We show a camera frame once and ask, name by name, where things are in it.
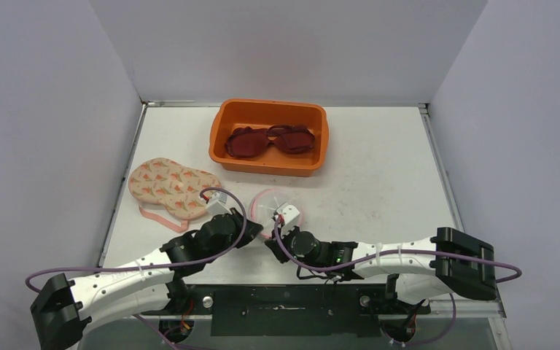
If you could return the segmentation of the white mesh laundry bag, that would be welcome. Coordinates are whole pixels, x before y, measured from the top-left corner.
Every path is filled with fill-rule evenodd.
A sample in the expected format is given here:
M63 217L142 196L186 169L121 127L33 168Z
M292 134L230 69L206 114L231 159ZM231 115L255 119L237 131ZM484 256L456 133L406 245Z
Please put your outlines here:
M296 225L301 226L305 220L304 211L295 192L279 188L269 188L253 197L249 205L249 219L263 226L263 230L259 234L261 241L272 237L273 213L276 208L285 203L294 205L300 212Z

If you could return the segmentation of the orange plastic tub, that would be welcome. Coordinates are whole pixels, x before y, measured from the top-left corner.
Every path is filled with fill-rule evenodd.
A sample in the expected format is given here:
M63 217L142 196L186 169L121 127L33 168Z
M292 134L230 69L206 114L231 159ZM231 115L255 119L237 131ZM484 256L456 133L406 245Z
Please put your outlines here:
M308 177L324 164L329 138L319 105L233 98L214 118L209 156L229 171Z

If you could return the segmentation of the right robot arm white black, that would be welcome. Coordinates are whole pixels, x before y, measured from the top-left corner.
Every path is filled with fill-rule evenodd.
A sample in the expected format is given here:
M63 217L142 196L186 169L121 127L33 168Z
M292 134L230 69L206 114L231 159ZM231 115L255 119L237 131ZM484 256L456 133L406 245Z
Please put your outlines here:
M471 300L497 296L492 245L452 227L439 227L432 237L396 244L320 241L294 227L265 241L280 263L294 261L302 268L340 281L385 276L385 307L400 313L409 305L455 293Z

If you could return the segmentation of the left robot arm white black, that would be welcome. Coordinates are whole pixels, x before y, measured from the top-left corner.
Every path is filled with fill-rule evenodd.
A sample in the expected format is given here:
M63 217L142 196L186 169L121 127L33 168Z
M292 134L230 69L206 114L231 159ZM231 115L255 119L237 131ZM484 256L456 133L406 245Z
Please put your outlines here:
M191 294L183 279L229 249L252 242L263 226L231 209L137 260L89 276L47 280L31 305L42 349L68 349L103 324L144 312L179 314Z

